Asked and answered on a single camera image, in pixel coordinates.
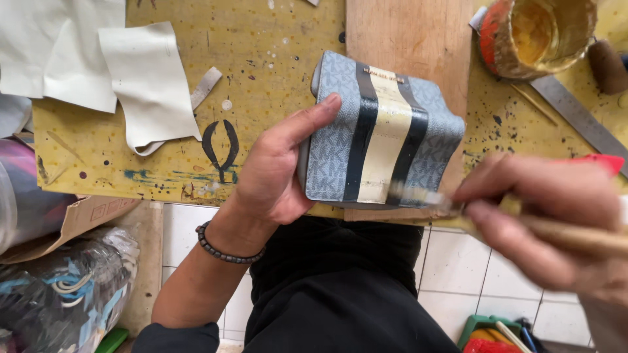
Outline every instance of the person's lap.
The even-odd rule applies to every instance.
[[[277,286],[323,273],[362,268],[386,273],[417,296],[414,264],[423,228],[303,216],[282,225],[250,268],[253,303]]]

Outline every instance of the white tile floor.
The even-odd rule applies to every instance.
[[[164,206],[164,282],[195,244],[196,226],[216,211]],[[460,230],[426,228],[414,271],[419,302],[455,342],[467,317],[478,314],[511,320],[526,317],[538,337],[583,346],[591,343],[577,296],[543,291],[500,254]],[[244,340],[252,310],[251,286],[251,276],[246,274],[218,322],[220,338]]]

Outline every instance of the painted symbol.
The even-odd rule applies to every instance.
[[[216,158],[216,154],[214,153],[214,147],[212,147],[212,135],[214,134],[214,131],[216,131],[216,125],[218,125],[218,121],[214,121],[213,123],[209,124],[209,126],[207,126],[207,129],[205,129],[205,132],[203,133],[202,144],[205,154],[212,162],[214,168],[216,168],[218,170],[218,173],[220,174],[221,183],[225,182],[225,171],[233,165],[233,162],[236,160],[238,152],[240,152],[240,144],[237,139],[236,129],[234,129],[234,126],[227,120],[223,120],[223,123],[225,124],[225,129],[227,130],[227,137],[229,138],[230,148],[229,155],[227,155],[227,160],[225,160],[225,163],[223,163],[222,166],[218,163],[218,158]]]

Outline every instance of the yellow work table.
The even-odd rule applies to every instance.
[[[221,175],[194,138],[169,141],[147,157],[126,144],[124,115],[97,112],[54,99],[33,103],[38,183],[44,190],[86,195],[143,198],[197,205],[220,205],[258,134],[298,109],[311,106],[311,73],[323,51],[345,53],[343,0],[129,0],[127,27],[170,21],[175,29],[190,92],[205,72],[223,77],[196,109],[200,132],[218,122],[211,139]],[[476,8],[489,5],[476,0]],[[596,36],[628,50],[628,2],[602,1]],[[472,52],[468,91],[465,173],[490,151],[552,158],[595,152],[530,87],[523,89],[555,114],[556,127],[507,82],[496,80]],[[620,96],[598,94],[588,62],[557,75],[563,84],[624,145],[628,106]],[[233,108],[224,111],[229,99]],[[236,152],[225,122],[237,135]],[[617,179],[625,188],[625,180]],[[317,205],[312,214],[342,217],[343,211]]]

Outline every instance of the wrist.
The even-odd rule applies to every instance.
[[[223,254],[248,258],[261,251],[279,224],[246,212],[230,197],[220,207],[205,230],[205,238]]]

